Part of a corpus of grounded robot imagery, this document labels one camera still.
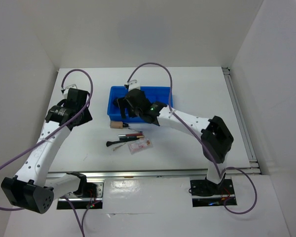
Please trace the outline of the clear packet with print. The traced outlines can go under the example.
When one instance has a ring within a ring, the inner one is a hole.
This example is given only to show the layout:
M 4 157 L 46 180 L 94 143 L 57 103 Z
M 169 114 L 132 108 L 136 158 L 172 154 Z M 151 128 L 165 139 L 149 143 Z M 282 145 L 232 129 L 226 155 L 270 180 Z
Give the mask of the clear packet with print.
M 130 154 L 135 154 L 141 151 L 144 151 L 146 149 L 152 148 L 152 143 L 148 138 L 140 138 L 139 140 L 132 141 L 128 144 L 128 148 L 130 151 Z

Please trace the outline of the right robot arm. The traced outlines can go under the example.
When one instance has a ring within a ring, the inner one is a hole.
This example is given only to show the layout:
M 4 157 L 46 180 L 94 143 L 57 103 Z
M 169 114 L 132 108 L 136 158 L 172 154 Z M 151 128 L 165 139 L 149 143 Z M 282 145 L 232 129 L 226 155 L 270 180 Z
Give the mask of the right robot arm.
M 194 136 L 201 144 L 203 155 L 209 161 L 205 177 L 206 190 L 212 194 L 222 189 L 225 178 L 226 157 L 234 141 L 221 117 L 201 118 L 173 109 L 170 105 L 154 103 L 139 89 L 116 98 L 113 104 L 120 109 L 122 118 L 126 112 L 131 118 L 140 117 L 144 122 L 166 126 Z

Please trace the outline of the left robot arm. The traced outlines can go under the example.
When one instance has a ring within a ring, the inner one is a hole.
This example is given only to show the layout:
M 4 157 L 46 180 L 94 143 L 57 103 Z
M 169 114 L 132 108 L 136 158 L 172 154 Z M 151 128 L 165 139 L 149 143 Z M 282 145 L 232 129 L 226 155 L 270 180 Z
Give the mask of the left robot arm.
M 66 97 L 52 106 L 45 117 L 41 135 L 23 166 L 14 177 L 5 177 L 1 188 L 13 206 L 44 214 L 53 200 L 68 193 L 82 197 L 87 193 L 87 178 L 68 172 L 61 178 L 47 181 L 50 167 L 72 129 L 92 120 L 88 110 L 89 92 L 66 89 Z

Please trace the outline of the black makeup brush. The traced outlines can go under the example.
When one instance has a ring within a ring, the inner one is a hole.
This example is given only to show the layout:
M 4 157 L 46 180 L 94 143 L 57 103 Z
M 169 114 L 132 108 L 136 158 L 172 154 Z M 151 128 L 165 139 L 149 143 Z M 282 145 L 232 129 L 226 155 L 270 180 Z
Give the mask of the black makeup brush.
M 121 140 L 118 140 L 118 141 L 107 141 L 107 142 L 106 142 L 106 147 L 109 147 L 109 146 L 111 146 L 111 145 L 115 145 L 115 144 L 119 144 L 119 143 L 125 143 L 125 142 L 130 142 L 130 141 L 136 141 L 136 140 L 139 140 L 139 138 L 137 138 L 137 137 L 133 137 L 133 138 L 131 138 L 131 137 L 125 137 L 125 138 L 123 138 L 123 139 L 121 139 Z

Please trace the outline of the blue compartment tray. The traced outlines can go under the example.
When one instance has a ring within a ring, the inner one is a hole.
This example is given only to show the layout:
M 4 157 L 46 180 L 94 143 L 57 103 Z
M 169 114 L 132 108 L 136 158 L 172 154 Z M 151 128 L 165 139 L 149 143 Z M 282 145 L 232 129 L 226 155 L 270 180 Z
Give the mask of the blue compartment tray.
M 166 86 L 141 86 L 150 102 L 162 102 L 169 104 L 170 87 Z M 130 118 L 128 111 L 125 110 L 126 118 L 122 118 L 117 99 L 127 94 L 128 90 L 124 86 L 112 86 L 109 95 L 107 115 L 113 121 L 122 121 L 124 123 L 145 123 L 140 117 Z

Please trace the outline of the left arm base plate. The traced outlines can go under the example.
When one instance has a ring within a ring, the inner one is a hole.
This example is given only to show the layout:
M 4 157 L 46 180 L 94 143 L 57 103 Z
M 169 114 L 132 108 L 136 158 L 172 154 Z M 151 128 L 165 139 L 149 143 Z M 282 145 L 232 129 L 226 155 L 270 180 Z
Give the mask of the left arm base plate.
M 103 208 L 104 181 L 88 181 L 84 193 L 78 197 L 73 193 L 68 193 L 65 197 L 77 210 L 102 209 Z

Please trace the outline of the aluminium rail front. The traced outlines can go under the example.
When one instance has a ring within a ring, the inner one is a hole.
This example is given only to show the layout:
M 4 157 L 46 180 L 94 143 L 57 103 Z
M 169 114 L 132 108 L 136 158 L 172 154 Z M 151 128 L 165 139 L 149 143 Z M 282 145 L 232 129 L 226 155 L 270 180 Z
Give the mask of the aluminium rail front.
M 246 174 L 260 175 L 259 168 L 243 169 Z M 157 170 L 157 171 L 134 171 L 134 172 L 84 172 L 87 178 L 139 178 L 139 177 L 176 177 L 176 176 L 205 176 L 207 170 Z M 228 170 L 228 175 L 240 175 L 242 174 L 237 170 Z M 65 173 L 49 173 L 48 179 L 63 177 Z

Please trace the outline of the aluminium rail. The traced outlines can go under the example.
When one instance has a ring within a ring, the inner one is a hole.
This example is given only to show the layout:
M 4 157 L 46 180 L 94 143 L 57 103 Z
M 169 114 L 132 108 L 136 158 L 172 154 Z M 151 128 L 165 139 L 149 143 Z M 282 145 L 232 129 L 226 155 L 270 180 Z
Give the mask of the aluminium rail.
M 259 168 L 243 169 L 246 174 L 260 175 Z M 84 172 L 87 178 L 139 178 L 139 177 L 176 177 L 176 176 L 205 176 L 207 170 L 157 170 L 157 171 L 134 171 L 134 172 Z M 237 170 L 228 170 L 228 175 L 240 175 L 242 174 Z M 48 179 L 63 177 L 65 173 L 49 173 Z
M 248 156 L 248 160 L 250 163 L 250 168 L 253 171 L 249 171 L 250 174 L 261 174 L 259 162 L 257 160 L 252 141 L 250 139 L 250 135 L 240 108 L 239 100 L 236 95 L 236 91 L 232 82 L 231 73 L 229 68 L 222 68 L 222 73 L 225 78 L 226 86 L 231 98 L 231 102 L 235 111 L 235 115 L 237 118 L 237 122 L 239 125 L 240 133 L 242 136 L 242 140 L 244 142 L 245 150 Z

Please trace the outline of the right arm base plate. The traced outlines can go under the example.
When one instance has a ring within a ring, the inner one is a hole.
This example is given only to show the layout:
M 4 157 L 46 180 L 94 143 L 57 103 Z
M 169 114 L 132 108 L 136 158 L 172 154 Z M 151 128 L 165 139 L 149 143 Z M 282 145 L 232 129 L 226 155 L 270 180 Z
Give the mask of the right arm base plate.
M 224 179 L 222 184 L 216 186 L 205 179 L 190 180 L 190 188 L 193 207 L 214 207 L 237 205 L 235 190 L 231 179 Z

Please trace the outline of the aluminium rail right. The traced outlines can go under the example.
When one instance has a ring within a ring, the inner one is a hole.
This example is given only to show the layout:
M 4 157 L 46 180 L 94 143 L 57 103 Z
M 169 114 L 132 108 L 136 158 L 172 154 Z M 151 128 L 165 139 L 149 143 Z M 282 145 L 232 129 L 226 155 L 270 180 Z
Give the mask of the aluminium rail right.
M 249 171 L 250 174 L 261 174 L 259 162 L 257 160 L 252 141 L 250 139 L 250 135 L 240 108 L 239 100 L 236 95 L 236 91 L 232 82 L 231 73 L 229 68 L 222 68 L 222 73 L 225 78 L 226 86 L 231 98 L 231 102 L 235 111 L 235 115 L 237 118 L 237 122 L 239 125 L 240 133 L 242 136 L 242 140 L 244 142 L 245 150 L 248 156 L 248 160 L 250 163 L 250 168 L 253 171 Z

